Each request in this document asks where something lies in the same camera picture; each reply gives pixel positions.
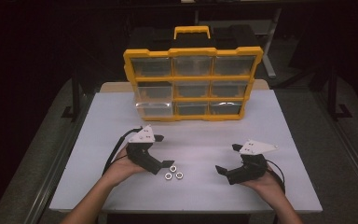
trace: white gripper part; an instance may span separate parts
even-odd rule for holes
[[[279,149],[278,146],[257,142],[255,140],[248,139],[240,149],[240,154],[243,155],[259,155],[265,152],[270,152]]]

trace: human hand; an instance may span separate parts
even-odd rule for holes
[[[242,182],[241,185],[249,187],[275,210],[282,224],[301,224],[302,220],[293,206],[287,200],[284,192],[272,174],[266,172],[256,180]]]
[[[286,200],[286,196],[284,195],[281,186],[269,172],[265,172],[263,176],[256,180],[242,182],[241,185],[256,191],[257,194],[272,208],[281,203],[282,200]]]
[[[127,145],[124,146],[116,155],[114,162],[103,174],[102,179],[112,187],[118,185],[131,175],[145,171],[141,166],[133,163],[127,157]]]

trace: gray floor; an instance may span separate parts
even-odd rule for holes
[[[274,40],[269,57],[277,78],[266,77],[262,67],[256,78],[275,85],[300,72],[287,66],[295,46],[295,40]],[[301,216],[306,223],[358,223],[358,173],[352,163],[353,154],[348,151],[354,149],[358,155],[358,100],[351,86],[339,79],[337,103],[345,104],[353,118],[334,122],[326,114],[325,90],[309,91],[306,88],[309,80],[310,77],[306,77],[291,88],[275,91],[324,209],[320,214]],[[54,188],[43,186],[54,186],[58,182],[61,172],[55,161],[60,155],[61,162],[67,160],[71,143],[64,140],[74,137],[80,128],[78,123],[61,118],[71,100],[68,81],[53,102],[0,202],[0,223],[58,223],[62,220],[64,214],[42,210],[43,206],[35,209],[35,206],[46,204],[48,207],[45,200]],[[83,111],[87,112],[90,100],[92,96],[83,96]],[[85,114],[80,116],[80,123]],[[46,181],[53,173],[56,176]],[[272,219],[273,214],[256,214],[252,215],[251,223],[271,223]]]

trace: black cable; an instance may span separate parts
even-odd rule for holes
[[[130,133],[138,133],[142,130],[143,128],[139,128],[139,129],[132,129],[127,131],[126,133],[124,133],[123,136],[120,137],[120,139],[118,139],[118,142],[115,145],[115,148],[113,148],[112,153],[110,154],[109,158],[106,161],[106,164],[103,168],[103,174],[106,172],[106,170],[109,168],[109,166],[112,164],[111,160],[116,156],[116,153],[118,152],[118,149],[121,147],[121,144],[123,144],[124,140],[126,139],[127,135],[129,135]]]
[[[276,168],[278,168],[279,172],[281,172],[282,182],[284,184],[284,174],[283,174],[283,171],[281,170],[281,168],[277,164],[275,164],[273,161],[269,161],[269,160],[266,160],[266,161],[269,162],[269,163],[272,163]]]

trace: clear plastic drawer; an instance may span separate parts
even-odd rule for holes
[[[238,115],[240,114],[242,101],[233,102],[210,102],[212,115]]]
[[[238,76],[250,74],[255,56],[219,56],[215,58],[213,74]]]
[[[208,102],[178,102],[176,109],[178,115],[206,115]]]
[[[167,118],[173,116],[172,103],[136,103],[141,118]]]
[[[207,97],[210,81],[177,81],[175,97]]]
[[[137,77],[169,77],[170,58],[131,58],[134,74]]]
[[[173,73],[176,76],[209,76],[212,57],[180,56],[173,58]]]
[[[137,102],[171,102],[172,83],[161,82],[139,82],[136,91]]]
[[[211,93],[213,97],[243,97],[247,81],[213,81]]]

